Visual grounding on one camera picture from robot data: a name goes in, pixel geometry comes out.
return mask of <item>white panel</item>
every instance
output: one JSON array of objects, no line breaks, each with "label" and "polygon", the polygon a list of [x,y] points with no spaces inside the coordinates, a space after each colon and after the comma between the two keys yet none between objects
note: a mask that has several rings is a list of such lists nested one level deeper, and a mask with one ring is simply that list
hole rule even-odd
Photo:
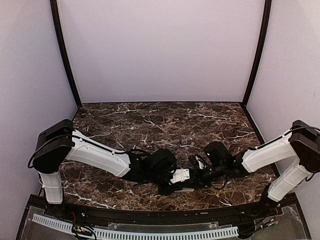
[{"label": "white panel", "polygon": [[241,101],[264,0],[59,0],[81,99]]},{"label": "white panel", "polygon": [[[248,110],[266,141],[295,120],[320,127],[320,2],[272,2],[265,46]],[[280,162],[283,172],[290,162]],[[296,189],[312,239],[320,236],[320,176]]]},{"label": "white panel", "polygon": [[28,169],[38,135],[76,104],[48,0],[0,1],[0,239],[15,239],[38,174]]}]

